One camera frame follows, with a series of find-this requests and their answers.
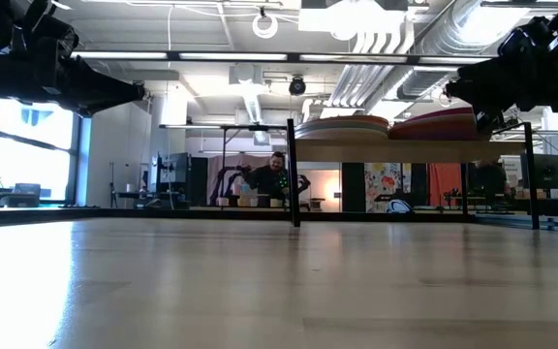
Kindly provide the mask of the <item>silver ventilation duct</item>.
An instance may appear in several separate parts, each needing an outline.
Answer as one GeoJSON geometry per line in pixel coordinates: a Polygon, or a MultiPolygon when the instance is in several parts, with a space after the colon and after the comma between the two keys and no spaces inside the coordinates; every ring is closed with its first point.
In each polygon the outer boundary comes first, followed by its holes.
{"type": "Polygon", "coordinates": [[[528,12],[483,7],[482,1],[455,0],[410,48],[415,55],[479,55],[501,40],[528,12]]]}

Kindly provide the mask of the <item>orange panel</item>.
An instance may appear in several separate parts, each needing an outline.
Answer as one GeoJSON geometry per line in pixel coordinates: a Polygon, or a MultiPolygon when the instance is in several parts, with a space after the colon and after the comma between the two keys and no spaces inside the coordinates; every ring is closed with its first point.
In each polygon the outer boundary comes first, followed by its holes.
{"type": "Polygon", "coordinates": [[[431,163],[428,165],[429,200],[432,206],[445,206],[444,194],[461,187],[460,165],[431,163]]]}

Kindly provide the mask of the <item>cream plate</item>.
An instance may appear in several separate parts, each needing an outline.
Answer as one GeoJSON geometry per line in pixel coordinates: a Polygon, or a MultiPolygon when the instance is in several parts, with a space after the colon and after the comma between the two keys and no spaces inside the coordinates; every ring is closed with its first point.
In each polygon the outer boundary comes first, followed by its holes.
{"type": "Polygon", "coordinates": [[[379,117],[379,116],[372,116],[372,115],[350,115],[350,116],[335,116],[329,118],[321,118],[315,120],[309,120],[307,122],[303,122],[302,126],[304,125],[314,125],[323,123],[340,123],[340,122],[356,122],[356,123],[366,123],[366,124],[379,124],[383,126],[388,126],[388,120],[379,117]]]}

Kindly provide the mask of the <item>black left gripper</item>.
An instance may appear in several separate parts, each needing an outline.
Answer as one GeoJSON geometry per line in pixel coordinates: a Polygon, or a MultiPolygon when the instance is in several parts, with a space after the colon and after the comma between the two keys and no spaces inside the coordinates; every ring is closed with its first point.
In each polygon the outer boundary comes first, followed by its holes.
{"type": "Polygon", "coordinates": [[[142,83],[114,79],[69,54],[0,54],[0,98],[68,105],[80,117],[94,106],[118,106],[145,97],[142,83]]]}

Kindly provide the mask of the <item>magenta plate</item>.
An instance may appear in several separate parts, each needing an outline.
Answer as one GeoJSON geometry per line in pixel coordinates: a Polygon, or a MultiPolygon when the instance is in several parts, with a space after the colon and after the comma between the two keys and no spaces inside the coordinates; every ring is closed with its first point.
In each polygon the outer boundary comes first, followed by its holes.
{"type": "Polygon", "coordinates": [[[431,111],[419,115],[413,115],[408,120],[417,120],[421,118],[430,118],[430,117],[437,117],[437,116],[449,116],[455,114],[473,114],[473,109],[471,107],[460,107],[460,108],[453,108],[453,109],[443,109],[438,111],[431,111]]]}

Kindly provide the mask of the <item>pale peach plate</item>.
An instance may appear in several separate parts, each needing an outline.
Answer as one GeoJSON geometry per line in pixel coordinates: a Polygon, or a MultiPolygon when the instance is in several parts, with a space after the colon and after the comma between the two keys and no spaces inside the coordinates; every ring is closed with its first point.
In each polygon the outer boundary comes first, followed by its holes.
{"type": "Polygon", "coordinates": [[[324,128],[313,130],[298,130],[294,132],[297,139],[327,140],[327,141],[385,141],[388,133],[385,130],[361,128],[324,128]]]}

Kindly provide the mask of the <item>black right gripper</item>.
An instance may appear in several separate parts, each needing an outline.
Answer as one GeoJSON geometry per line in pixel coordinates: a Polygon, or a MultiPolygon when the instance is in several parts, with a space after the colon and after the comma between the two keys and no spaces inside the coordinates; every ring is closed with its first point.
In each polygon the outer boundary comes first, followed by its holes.
{"type": "Polygon", "coordinates": [[[558,112],[558,19],[535,16],[512,30],[497,49],[507,65],[460,68],[445,93],[470,104],[476,130],[490,135],[505,126],[502,111],[550,107],[558,112]]]}

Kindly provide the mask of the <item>black computer monitor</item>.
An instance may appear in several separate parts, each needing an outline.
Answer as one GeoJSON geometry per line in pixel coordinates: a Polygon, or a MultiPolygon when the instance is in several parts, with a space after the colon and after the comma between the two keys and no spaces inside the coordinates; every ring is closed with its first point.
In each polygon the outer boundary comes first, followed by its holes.
{"type": "Polygon", "coordinates": [[[534,155],[534,180],[538,189],[558,189],[558,155],[534,155]]]}

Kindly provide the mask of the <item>white and blue ball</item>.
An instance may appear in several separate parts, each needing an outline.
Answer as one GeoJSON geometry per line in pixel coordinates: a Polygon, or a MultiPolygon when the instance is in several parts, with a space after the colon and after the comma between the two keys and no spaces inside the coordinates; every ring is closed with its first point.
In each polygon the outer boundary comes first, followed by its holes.
{"type": "Polygon", "coordinates": [[[404,200],[392,199],[387,203],[387,213],[412,214],[413,212],[413,208],[404,200]]]}

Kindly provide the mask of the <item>black cabinet with screens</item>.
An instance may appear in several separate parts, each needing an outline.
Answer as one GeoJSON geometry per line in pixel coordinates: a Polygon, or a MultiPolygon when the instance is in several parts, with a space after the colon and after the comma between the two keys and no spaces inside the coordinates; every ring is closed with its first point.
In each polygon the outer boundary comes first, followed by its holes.
{"type": "Polygon", "coordinates": [[[154,206],[176,210],[205,206],[207,166],[206,158],[188,152],[158,155],[150,184],[154,206]]]}

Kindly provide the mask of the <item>black aluminium table frame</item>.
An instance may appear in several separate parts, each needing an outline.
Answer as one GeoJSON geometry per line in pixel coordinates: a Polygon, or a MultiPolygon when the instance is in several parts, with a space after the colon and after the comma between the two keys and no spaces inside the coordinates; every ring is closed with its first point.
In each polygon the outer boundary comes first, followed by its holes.
{"type": "MultiPolygon", "coordinates": [[[[0,226],[33,224],[89,218],[161,218],[211,220],[292,220],[289,212],[279,210],[142,210],[121,208],[0,208],[0,226]]],[[[449,214],[449,213],[359,213],[359,212],[302,212],[302,222],[357,222],[357,223],[457,223],[483,224],[518,229],[530,229],[528,215],[449,214]]],[[[540,229],[558,232],[558,217],[541,216],[540,229]]]]}

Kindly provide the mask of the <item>wooden shelf with black legs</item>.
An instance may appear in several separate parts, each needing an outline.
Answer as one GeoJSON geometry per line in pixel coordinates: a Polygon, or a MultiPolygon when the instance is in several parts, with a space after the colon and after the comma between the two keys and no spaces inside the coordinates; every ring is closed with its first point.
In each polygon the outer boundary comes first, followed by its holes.
{"type": "Polygon", "coordinates": [[[487,141],[331,141],[303,140],[295,137],[294,122],[290,119],[287,126],[288,168],[290,173],[290,193],[292,196],[291,213],[295,226],[300,225],[300,212],[297,207],[295,182],[297,163],[335,162],[335,163],[456,163],[461,166],[461,175],[467,175],[470,162],[494,158],[506,154],[524,154],[528,174],[524,183],[529,186],[528,226],[532,230],[540,228],[538,213],[537,187],[535,184],[535,154],[531,124],[522,122],[516,125],[523,130],[524,141],[487,142],[487,141]]]}

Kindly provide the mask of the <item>black pillar panel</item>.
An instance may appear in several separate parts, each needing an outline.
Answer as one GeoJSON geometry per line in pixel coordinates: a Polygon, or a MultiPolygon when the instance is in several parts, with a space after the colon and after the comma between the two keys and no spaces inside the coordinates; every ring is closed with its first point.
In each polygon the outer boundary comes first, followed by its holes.
{"type": "Polygon", "coordinates": [[[363,163],[343,163],[341,166],[342,211],[366,211],[365,173],[363,163]]]}

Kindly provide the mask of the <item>person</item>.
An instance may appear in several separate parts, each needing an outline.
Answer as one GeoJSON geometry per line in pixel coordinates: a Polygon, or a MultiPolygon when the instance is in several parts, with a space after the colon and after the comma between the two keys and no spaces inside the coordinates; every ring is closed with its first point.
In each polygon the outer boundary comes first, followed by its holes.
{"type": "Polygon", "coordinates": [[[244,179],[259,194],[266,194],[269,199],[284,200],[289,192],[285,154],[274,152],[267,165],[249,171],[244,179]]]}
{"type": "Polygon", "coordinates": [[[475,166],[477,186],[486,199],[493,199],[497,194],[510,194],[507,175],[497,159],[479,160],[475,166]]]}

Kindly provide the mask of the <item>purple plate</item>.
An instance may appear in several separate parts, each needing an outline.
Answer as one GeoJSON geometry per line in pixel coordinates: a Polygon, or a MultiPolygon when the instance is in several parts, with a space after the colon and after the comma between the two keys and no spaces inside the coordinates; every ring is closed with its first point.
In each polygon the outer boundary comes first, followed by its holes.
{"type": "Polygon", "coordinates": [[[393,127],[388,137],[392,140],[417,141],[478,141],[482,139],[470,125],[422,124],[393,127]]]}

